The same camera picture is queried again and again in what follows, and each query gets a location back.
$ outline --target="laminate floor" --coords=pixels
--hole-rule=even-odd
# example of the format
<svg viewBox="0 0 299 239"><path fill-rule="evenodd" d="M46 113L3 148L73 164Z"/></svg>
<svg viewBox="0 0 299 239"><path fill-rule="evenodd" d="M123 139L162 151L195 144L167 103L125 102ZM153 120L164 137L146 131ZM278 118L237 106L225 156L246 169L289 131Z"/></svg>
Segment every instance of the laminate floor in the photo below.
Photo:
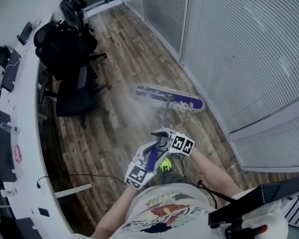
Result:
<svg viewBox="0 0 299 239"><path fill-rule="evenodd" d="M92 65L100 82L113 86L111 90L103 90L96 98L110 114L104 115L101 110L91 111L87 114L86 129L82 129L77 117L54 117L49 125L44 126L56 130L49 135L47 146L50 142L57 150L53 152L51 147L50 151L46 148L44 155L47 160L53 160L48 161L47 166L48 172L55 176L91 173L115 175L123 180L138 147L154 140L150 133L160 128L163 115L163 109L137 103L131 98L134 84L157 84L190 94L197 94L197 91L151 30L126 6L120 5L100 13L90 19L90 24L99 42L97 52L108 54L106 60ZM55 90L58 88L57 82L51 84ZM50 109L55 106L53 103L47 105ZM170 128L194 139L196 146L228 172L242 189L295 176L242 171L209 111L195 116L171 111L168 123ZM172 164L174 170L181 173L179 160L173 159ZM189 158L185 167L187 178L192 182L202 179ZM93 184L92 189L68 197L61 205L74 231L87 236L124 190L123 184L113 178L65 176L63 182L60 180L53 180L53 188L60 190L68 185Z"/></svg>

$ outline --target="white t-shirt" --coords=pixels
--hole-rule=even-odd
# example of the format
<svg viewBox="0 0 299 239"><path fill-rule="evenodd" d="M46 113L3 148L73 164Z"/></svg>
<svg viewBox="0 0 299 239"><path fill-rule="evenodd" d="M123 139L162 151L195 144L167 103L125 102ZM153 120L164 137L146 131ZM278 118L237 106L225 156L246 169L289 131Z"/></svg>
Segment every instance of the white t-shirt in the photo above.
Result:
<svg viewBox="0 0 299 239"><path fill-rule="evenodd" d="M246 193L233 198L238 199ZM280 204L278 201L250 212L247 219L243 217L243 227L267 224L268 230L258 238L287 238L288 225ZM208 214L214 210L206 196L191 185L174 183L151 187L133 199L125 224L111 239L224 238L224 227L212 230L208 226Z"/></svg>

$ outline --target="mop handle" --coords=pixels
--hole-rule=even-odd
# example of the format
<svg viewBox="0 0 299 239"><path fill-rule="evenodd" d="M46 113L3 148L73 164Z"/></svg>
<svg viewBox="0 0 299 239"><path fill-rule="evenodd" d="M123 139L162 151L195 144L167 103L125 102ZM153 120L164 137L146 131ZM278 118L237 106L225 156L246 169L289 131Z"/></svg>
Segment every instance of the mop handle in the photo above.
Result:
<svg viewBox="0 0 299 239"><path fill-rule="evenodd" d="M169 102L170 100L172 99L172 97L168 96L167 97L167 104L166 104L166 107L165 107L165 111L164 111L164 115L163 115L163 119L162 119L162 122L161 122L161 127L164 128L165 127L165 124L166 124L166 121L167 121L167 114L168 114L168 108L169 108ZM153 172L154 171L154 168L155 168L155 163L157 161L157 157L158 157L158 148L159 148L159 145L160 145L160 141L161 141L161 137L158 136L156 138L156 140L158 141L157 142L157 145L156 147L154 147L151 151L150 151L150 154L149 154L149 159L146 163L146 166L145 166L145 170L147 172Z"/></svg>

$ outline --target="flat mop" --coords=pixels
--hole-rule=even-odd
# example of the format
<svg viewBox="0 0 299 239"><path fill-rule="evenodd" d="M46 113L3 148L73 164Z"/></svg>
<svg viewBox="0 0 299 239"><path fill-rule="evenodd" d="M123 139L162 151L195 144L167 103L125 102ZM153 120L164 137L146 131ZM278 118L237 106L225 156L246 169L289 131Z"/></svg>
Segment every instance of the flat mop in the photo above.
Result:
<svg viewBox="0 0 299 239"><path fill-rule="evenodd" d="M205 103L199 97L193 97L181 91L152 84L137 84L134 91L134 98L143 104L154 107L165 107L161 127L166 127L169 108L189 114L197 114L205 109ZM158 137L157 140L157 146L151 150L147 160L145 167L147 172L154 171L158 156L158 147L160 145L160 137Z"/></svg>

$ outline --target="white curved desk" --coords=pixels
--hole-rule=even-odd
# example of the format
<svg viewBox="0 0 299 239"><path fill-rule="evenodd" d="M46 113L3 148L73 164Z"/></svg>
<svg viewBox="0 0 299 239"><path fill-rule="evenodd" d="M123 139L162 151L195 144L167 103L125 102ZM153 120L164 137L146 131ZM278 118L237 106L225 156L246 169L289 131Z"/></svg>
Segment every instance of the white curved desk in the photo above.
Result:
<svg viewBox="0 0 299 239"><path fill-rule="evenodd" d="M39 29L51 19L51 14L42 19ZM37 118L37 80L39 58L35 54L32 31L25 46L19 42L16 51L21 61L16 75L14 90L10 93L2 89L0 110L9 114L11 123L19 127L19 135L11 135L11 146L18 144L22 162L13 159L17 181L4 182L6 190L15 192L8 197L16 219L30 217L36 229L44 239L68 239L73 234L55 198L48 178L40 180L41 188L36 182L47 176L38 131ZM40 214L38 208L47 209L50 217Z"/></svg>

